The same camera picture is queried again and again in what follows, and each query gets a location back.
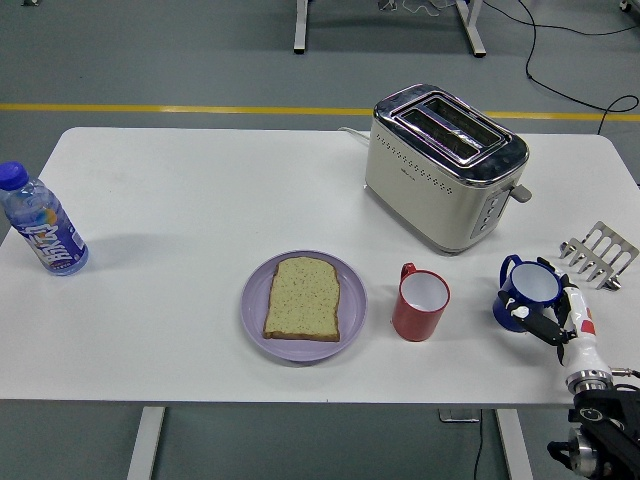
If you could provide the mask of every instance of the toaster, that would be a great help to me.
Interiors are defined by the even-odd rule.
[[[414,85],[374,108],[366,184],[439,250],[461,252],[485,238],[529,158],[517,135],[432,85]]]

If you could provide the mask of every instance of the toast rack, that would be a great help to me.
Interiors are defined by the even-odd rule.
[[[579,274],[591,269],[587,282],[600,278],[597,290],[616,291],[621,288],[618,277],[638,256],[638,249],[603,222],[597,222],[581,242],[572,238],[560,245],[560,258],[571,254],[569,266],[583,262]]]

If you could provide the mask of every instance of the toaster lever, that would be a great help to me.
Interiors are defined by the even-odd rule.
[[[509,195],[518,203],[525,203],[531,200],[532,194],[524,185],[516,185],[511,189]]]

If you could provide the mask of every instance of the yellow floor line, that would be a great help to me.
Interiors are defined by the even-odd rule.
[[[234,107],[196,105],[91,105],[72,103],[0,103],[0,111],[21,112],[116,112],[116,113],[212,113],[249,115],[371,116],[370,108]],[[487,111],[499,119],[600,121],[602,113]],[[640,115],[610,113],[607,121],[640,122]]]

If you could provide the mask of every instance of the plate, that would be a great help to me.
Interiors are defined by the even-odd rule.
[[[282,260],[292,257],[317,258],[336,268],[340,283],[339,342],[266,339],[262,337],[264,321],[269,310],[271,282],[276,266]],[[313,250],[296,250],[282,253],[267,260],[253,272],[242,291],[240,312],[245,330],[259,347],[285,360],[315,362],[335,355],[353,343],[364,325],[367,313],[367,293],[358,274],[339,258]]]

